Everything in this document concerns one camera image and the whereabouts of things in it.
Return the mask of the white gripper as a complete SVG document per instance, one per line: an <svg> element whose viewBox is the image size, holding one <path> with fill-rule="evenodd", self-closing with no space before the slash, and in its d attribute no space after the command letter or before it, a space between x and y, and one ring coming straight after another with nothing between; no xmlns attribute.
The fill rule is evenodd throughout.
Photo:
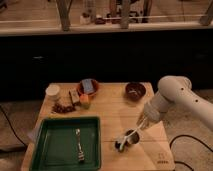
<svg viewBox="0 0 213 171"><path fill-rule="evenodd" d="M149 100L143 109L144 115L141 115L137 121L137 126L141 130L148 129L150 122L159 122L172 106L172 102L157 92L151 100Z"/></svg>

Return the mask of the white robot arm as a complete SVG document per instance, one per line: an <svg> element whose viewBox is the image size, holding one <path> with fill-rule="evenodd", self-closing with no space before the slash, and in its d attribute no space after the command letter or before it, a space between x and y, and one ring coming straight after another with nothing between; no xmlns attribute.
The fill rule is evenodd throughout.
<svg viewBox="0 0 213 171"><path fill-rule="evenodd" d="M155 95L144 104L137 126L146 130L159 123L173 104L179 104L194 114L213 131L213 104L196 95L185 76L164 76L158 81Z"/></svg>

